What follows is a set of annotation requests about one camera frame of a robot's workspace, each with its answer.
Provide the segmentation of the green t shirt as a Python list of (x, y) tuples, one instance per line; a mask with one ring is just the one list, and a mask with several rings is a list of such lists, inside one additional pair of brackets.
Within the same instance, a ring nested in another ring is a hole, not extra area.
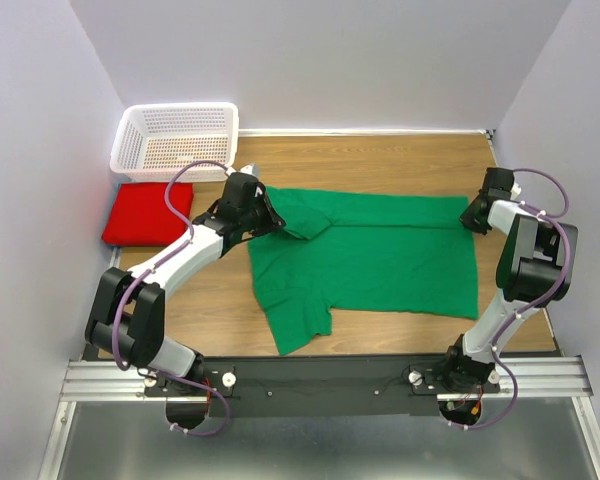
[(332, 310), (475, 320), (478, 268), (465, 196), (268, 190), (282, 229), (249, 241), (254, 295), (279, 354), (332, 332)]

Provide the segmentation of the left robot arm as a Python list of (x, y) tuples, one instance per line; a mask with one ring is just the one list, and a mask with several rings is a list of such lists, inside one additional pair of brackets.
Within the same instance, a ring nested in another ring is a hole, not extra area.
[(284, 225), (255, 167), (231, 169), (222, 196), (175, 242), (129, 270), (105, 271), (87, 320), (86, 342), (112, 354), (123, 370), (161, 371), (177, 393), (194, 393), (201, 385), (204, 357), (166, 336), (167, 301), (235, 246)]

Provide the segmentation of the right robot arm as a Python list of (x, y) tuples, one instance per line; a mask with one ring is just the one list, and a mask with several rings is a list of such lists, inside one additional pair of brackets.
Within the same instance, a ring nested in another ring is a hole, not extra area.
[[(552, 182), (564, 206), (551, 214), (518, 196), (517, 173), (539, 175)], [(486, 170), (483, 184), (460, 216), (463, 227), (487, 234), (497, 229), (506, 241), (496, 268), (497, 291), (476, 324), (449, 347), (439, 378), (446, 389), (467, 391), (483, 386), (496, 369), (504, 346), (523, 323), (568, 292), (578, 229), (561, 223), (570, 202), (565, 188), (551, 175), (530, 168)]]

